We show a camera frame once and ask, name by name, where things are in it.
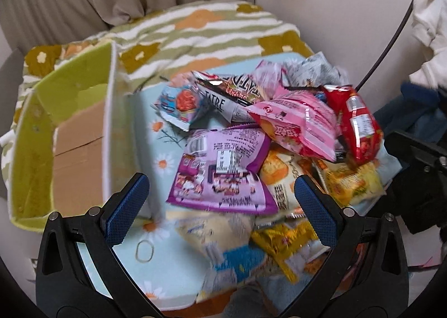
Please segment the white cloth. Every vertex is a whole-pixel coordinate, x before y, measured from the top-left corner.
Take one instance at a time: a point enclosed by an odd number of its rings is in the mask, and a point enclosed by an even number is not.
[[[447,88],[447,0],[413,0],[413,35],[433,50],[433,58],[410,75],[429,88]]]

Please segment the purple snack bag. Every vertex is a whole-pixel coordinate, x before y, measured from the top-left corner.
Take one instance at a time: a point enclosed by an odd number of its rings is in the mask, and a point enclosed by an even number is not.
[[[270,142],[255,124],[195,131],[167,202],[205,211],[276,213],[278,207],[257,175]]]

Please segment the cardboard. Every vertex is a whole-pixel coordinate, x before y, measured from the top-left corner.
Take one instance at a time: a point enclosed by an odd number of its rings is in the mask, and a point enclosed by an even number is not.
[[[104,102],[74,114],[57,130],[53,162],[54,208],[64,217],[102,206]]]

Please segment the blue gripper pad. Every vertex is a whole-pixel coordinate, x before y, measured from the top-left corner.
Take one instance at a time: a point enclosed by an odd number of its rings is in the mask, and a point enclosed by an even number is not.
[[[343,230],[341,208],[331,196],[321,193],[307,175],[296,179],[294,194],[321,243],[334,248]]]
[[[109,247],[122,243],[149,194],[149,179],[136,173],[121,192],[104,205],[101,227]]]

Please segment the floral striped fabric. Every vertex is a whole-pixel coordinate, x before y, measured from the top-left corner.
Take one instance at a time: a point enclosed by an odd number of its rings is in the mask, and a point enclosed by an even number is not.
[[[240,0],[199,1],[155,11],[126,25],[83,41],[43,45],[25,56],[12,129],[31,88],[47,74],[98,44],[114,41],[133,91],[189,70],[205,70],[249,58],[311,49],[295,25],[278,20],[260,6]],[[1,170],[8,187],[13,141],[2,153]]]

